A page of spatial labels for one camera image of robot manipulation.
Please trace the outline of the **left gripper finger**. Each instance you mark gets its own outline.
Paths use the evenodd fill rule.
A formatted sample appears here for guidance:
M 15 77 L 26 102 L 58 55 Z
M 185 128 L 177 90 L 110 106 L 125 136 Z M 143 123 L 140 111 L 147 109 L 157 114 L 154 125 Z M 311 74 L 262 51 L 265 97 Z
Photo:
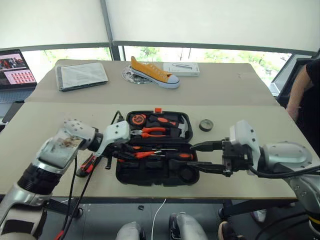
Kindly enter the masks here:
M 121 144 L 119 146 L 119 149 L 122 153 L 133 154 L 133 153 L 138 152 L 141 149 L 141 147 L 140 146 L 132 146 L 129 144 Z
M 117 151 L 117 150 L 113 152 L 113 157 L 118 160 L 123 160 L 123 161 L 137 160 L 137 158 L 135 157 L 135 155 L 133 153 Z

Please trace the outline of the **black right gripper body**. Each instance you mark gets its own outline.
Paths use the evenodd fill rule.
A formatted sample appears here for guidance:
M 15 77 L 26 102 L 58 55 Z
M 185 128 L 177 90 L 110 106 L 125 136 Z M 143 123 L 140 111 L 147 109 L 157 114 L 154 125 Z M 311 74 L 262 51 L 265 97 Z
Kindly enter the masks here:
M 234 172 L 249 170 L 253 166 L 251 148 L 245 144 L 233 145 L 230 141 L 222 142 L 223 175 L 230 177 Z

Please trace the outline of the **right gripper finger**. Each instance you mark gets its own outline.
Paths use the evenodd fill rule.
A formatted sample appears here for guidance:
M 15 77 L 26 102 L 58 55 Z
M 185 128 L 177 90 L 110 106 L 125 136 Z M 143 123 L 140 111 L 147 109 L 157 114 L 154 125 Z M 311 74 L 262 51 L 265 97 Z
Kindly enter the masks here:
M 223 150 L 223 141 L 204 141 L 191 146 L 192 151 L 213 152 L 215 150 Z
M 188 162 L 186 165 L 204 173 L 226 175 L 226 167 L 223 164 L 214 164 L 206 161 L 193 161 Z

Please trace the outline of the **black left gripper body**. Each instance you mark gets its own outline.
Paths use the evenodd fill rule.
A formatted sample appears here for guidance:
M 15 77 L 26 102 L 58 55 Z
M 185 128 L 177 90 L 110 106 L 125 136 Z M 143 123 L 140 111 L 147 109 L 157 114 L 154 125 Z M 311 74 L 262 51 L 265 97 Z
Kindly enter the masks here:
M 106 170 L 110 170 L 112 167 L 112 159 L 114 158 L 114 151 L 120 151 L 121 144 L 112 143 L 105 149 L 105 157 L 107 158 Z

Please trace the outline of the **person's bare hand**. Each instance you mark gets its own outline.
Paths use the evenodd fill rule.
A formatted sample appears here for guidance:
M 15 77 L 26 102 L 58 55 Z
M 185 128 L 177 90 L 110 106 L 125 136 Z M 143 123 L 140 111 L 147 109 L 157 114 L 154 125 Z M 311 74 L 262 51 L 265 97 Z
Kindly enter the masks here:
M 288 104 L 286 107 L 287 113 L 289 114 L 289 116 L 292 118 L 294 122 L 296 122 L 298 119 L 299 109 L 300 109 L 299 105 Z

